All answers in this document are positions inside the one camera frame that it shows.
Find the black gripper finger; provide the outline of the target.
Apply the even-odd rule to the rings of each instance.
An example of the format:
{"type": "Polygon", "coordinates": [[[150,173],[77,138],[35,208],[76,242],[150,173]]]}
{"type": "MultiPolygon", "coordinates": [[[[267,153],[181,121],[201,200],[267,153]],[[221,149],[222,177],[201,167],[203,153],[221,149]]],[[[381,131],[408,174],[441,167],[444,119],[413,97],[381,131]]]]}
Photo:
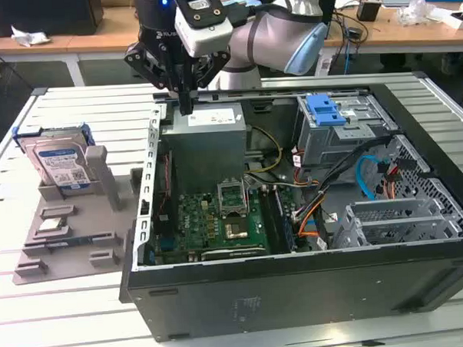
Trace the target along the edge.
{"type": "Polygon", "coordinates": [[[177,100],[180,114],[187,115],[187,92],[170,46],[160,43],[157,52],[158,57],[146,49],[142,42],[136,42],[127,50],[124,61],[154,87],[167,89],[170,96],[177,100]]]}
{"type": "Polygon", "coordinates": [[[230,60],[229,51],[218,51],[201,58],[188,58],[184,65],[187,114],[193,112],[194,98],[199,88],[206,88],[230,60]]]}

